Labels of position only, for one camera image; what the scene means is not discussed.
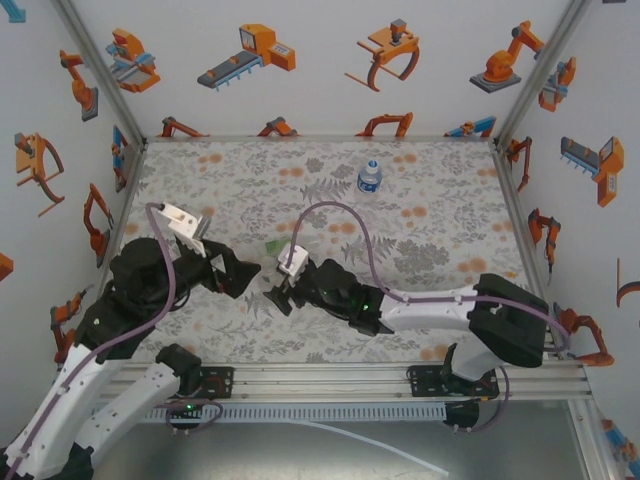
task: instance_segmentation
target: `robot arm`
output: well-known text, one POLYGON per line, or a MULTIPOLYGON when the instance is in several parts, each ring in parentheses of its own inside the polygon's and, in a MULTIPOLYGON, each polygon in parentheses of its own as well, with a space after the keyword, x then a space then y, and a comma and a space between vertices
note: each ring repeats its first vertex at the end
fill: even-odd
POLYGON ((450 347, 443 371, 457 382, 475 382, 503 363, 521 367, 542 364, 546 324, 535 315, 488 301, 470 301, 476 296, 512 300, 547 313, 547 304, 493 274, 484 274, 477 285, 444 292, 406 293, 392 296, 378 287, 361 284, 353 273, 334 260, 317 267, 300 246, 286 266, 290 246, 280 256, 278 269, 285 275, 267 298, 289 315, 310 303, 366 335, 392 334, 410 329, 455 329, 474 334, 467 342, 450 347))
MULTIPOLYGON (((171 205, 162 206, 161 213, 172 219, 178 237, 180 257, 172 262, 176 301, 198 285, 233 298, 241 295, 260 266, 239 261, 223 244, 201 239, 204 219, 194 222, 195 217, 171 205), (202 253, 192 250, 194 246, 202 246, 202 253), (218 256, 224 272, 212 266, 218 256)), ((188 395, 198 388, 200 360, 172 345, 138 382, 87 420, 101 390, 153 327, 122 337, 144 328, 164 310, 170 290, 168 267, 152 238, 129 242, 109 266, 113 280, 85 311, 60 375, 27 427, 0 451, 1 478, 90 479, 92 465, 144 412, 176 392, 188 395), (87 361, 89 355, 95 358, 87 361)))

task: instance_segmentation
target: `plastic bottle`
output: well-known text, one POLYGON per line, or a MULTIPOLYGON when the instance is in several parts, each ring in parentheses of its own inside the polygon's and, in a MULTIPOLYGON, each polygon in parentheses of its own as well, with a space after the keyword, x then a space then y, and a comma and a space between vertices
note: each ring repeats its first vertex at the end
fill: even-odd
POLYGON ((358 174, 358 190, 373 193, 380 187, 380 182, 382 182, 382 172, 378 167, 378 162, 369 160, 367 166, 358 174))

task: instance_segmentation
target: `white wall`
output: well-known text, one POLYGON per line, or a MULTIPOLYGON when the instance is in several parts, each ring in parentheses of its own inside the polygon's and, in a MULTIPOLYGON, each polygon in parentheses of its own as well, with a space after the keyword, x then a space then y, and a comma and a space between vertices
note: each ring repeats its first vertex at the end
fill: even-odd
MULTIPOLYGON (((303 135, 356 134, 372 117, 408 111, 415 115, 410 135, 442 135, 465 121, 490 115, 501 122, 524 82, 487 94, 469 83, 469 77, 483 72, 489 56, 509 46, 511 29, 520 22, 530 20, 532 31, 548 40, 568 4, 566 0, 75 3, 108 64, 111 57, 104 47, 117 27, 136 35, 156 57, 160 83, 142 93, 123 91, 147 135, 160 133, 161 121, 169 115, 213 135, 256 135, 277 116, 303 135), (397 18, 420 37, 421 57, 411 76, 401 82, 379 72, 379 93, 347 78, 344 72, 366 78, 369 70, 371 54, 356 42, 397 18), (286 72, 270 65, 245 73, 219 92, 199 85, 200 75, 241 50, 238 28, 245 23, 273 28, 280 42, 295 49, 296 69, 286 72)), ((515 72, 526 79, 534 64, 533 52, 525 47, 515 72)), ((380 133, 392 133, 395 126, 380 127, 380 133)))
MULTIPOLYGON (((568 97, 555 113, 531 107, 516 138, 533 139, 529 185, 520 194, 527 212, 539 207, 562 224, 558 236, 552 296, 564 308, 591 315, 604 331, 616 362, 588 368, 594 395, 604 414, 632 441, 640 442, 637 414, 640 382, 640 294, 625 296, 616 307, 616 258, 622 261, 622 284, 640 280, 640 3, 594 2, 561 60, 577 57, 577 73, 568 97), (560 139, 573 138, 598 151, 617 136, 625 150, 618 174, 618 195, 601 208, 596 183, 561 158, 560 139)), ((522 175, 522 161, 514 180, 522 175)), ((538 247, 541 264, 543 245, 538 247)), ((574 337, 577 355, 595 351, 590 335, 574 337)))
MULTIPOLYGON (((101 271, 83 222, 89 182, 102 193, 117 220, 126 190, 116 194, 112 170, 112 127, 116 117, 100 92, 99 115, 83 123, 71 92, 71 76, 60 65, 59 50, 78 53, 50 2, 28 2, 27 21, 9 24, 2 11, 0 53, 0 252, 14 262, 14 272, 0 282, 0 446, 24 426, 49 389, 55 373, 55 342, 49 309, 63 305, 88 284, 96 287, 101 271), (16 182, 14 134, 38 132, 57 149, 65 172, 50 182, 65 200, 38 218, 49 201, 33 182, 16 182)), ((95 79, 78 70, 88 86, 95 79)), ((45 155, 48 173, 53 161, 45 155)), ((102 230, 106 219, 97 207, 92 219, 102 230)), ((96 290, 85 297, 90 305, 96 290)))

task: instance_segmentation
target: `patterned fabric surface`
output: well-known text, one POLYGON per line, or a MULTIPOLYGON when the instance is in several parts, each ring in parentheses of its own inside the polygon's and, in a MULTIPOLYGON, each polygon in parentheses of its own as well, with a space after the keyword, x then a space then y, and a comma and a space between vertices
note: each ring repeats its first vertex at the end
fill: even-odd
MULTIPOLYGON (((134 357, 152 361, 178 342, 207 362, 393 362, 442 359, 468 333, 406 331, 367 337, 322 310, 285 317, 262 295, 281 277, 265 244, 291 235, 301 211, 338 200, 361 214, 376 266, 390 287, 445 290, 493 272, 526 286, 523 265, 487 143, 151 143, 125 227, 125 242, 151 235, 146 202, 212 217, 206 238, 262 271, 237 300, 193 290, 134 357), (367 160, 381 165, 379 192, 356 190, 367 160)), ((164 228, 169 238, 168 228, 164 228)), ((362 232, 348 213, 312 212, 299 235, 317 264, 333 258, 372 284, 362 232)), ((177 253, 175 241, 172 243, 177 253)))

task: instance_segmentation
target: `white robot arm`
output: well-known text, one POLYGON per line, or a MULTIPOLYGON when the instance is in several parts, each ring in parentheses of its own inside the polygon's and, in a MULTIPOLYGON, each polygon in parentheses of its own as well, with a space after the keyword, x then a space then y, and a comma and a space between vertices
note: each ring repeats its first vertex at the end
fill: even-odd
POLYGON ((385 291, 359 283, 334 260, 316 266, 299 245, 288 261, 290 248, 287 245, 278 257, 278 270, 285 276, 282 284, 265 293, 285 315, 293 309, 290 302, 297 308, 310 303, 367 335, 432 328, 472 332, 473 337, 449 348, 443 383, 473 383, 503 363, 522 367, 542 363, 546 323, 519 308, 482 300, 516 302, 544 314, 548 305, 498 275, 481 275, 477 285, 457 290, 385 291))

